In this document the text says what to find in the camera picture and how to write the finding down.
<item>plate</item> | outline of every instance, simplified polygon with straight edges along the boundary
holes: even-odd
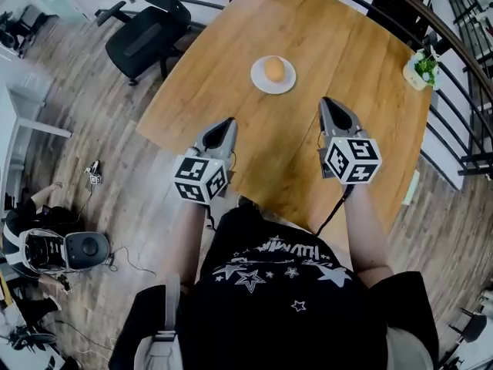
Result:
[[[250,70],[250,78],[252,79],[253,84],[262,92],[270,93],[271,95],[280,95],[281,93],[287,92],[294,86],[294,83],[296,82],[296,70],[285,58],[277,56],[277,58],[281,59],[284,64],[284,72],[286,73],[286,77],[282,82],[271,81],[265,75],[263,63],[266,59],[272,57],[273,55],[270,55],[258,59]]]

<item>white planter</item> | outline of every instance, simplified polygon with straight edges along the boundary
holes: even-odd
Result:
[[[413,67],[410,67],[409,64],[405,65],[402,69],[402,75],[416,90],[423,90],[427,85],[424,79],[422,79],[416,70],[414,70]]]

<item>egg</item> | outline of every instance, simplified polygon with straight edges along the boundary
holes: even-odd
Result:
[[[284,63],[277,56],[271,56],[265,59],[263,62],[263,69],[265,71],[265,76],[272,82],[284,81],[286,77],[286,72],[284,69]]]

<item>curved handrail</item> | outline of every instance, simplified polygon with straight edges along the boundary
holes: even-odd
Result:
[[[430,26],[439,34],[443,39],[449,42],[452,49],[457,53],[459,58],[466,66],[468,66],[471,73],[475,75],[481,87],[484,89],[488,98],[493,100],[493,84],[491,80],[483,73],[480,65],[470,55],[469,51],[465,48],[464,43],[448,28],[445,23],[438,18],[426,5],[420,0],[403,0],[408,3],[420,16],[428,20]]]

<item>person's arm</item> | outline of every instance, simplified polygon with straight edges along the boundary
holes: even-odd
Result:
[[[186,288],[191,288],[195,283],[205,216],[204,206],[183,201],[166,251],[164,274],[177,273],[181,285]]]
[[[46,204],[46,202],[48,201],[48,197],[53,190],[59,189],[61,187],[62,187],[62,183],[55,182],[52,183],[49,187],[46,187],[45,189],[41,189],[37,194],[32,195],[31,200],[34,202],[34,205],[36,206],[36,210],[43,207],[43,204]]]
[[[365,185],[355,185],[344,203],[354,272],[371,288],[394,275],[387,262],[387,237]]]
[[[56,278],[50,277],[47,274],[41,274],[41,277],[39,277],[38,281],[44,285],[52,285],[57,289],[64,289],[63,284],[59,280],[57,280]]]

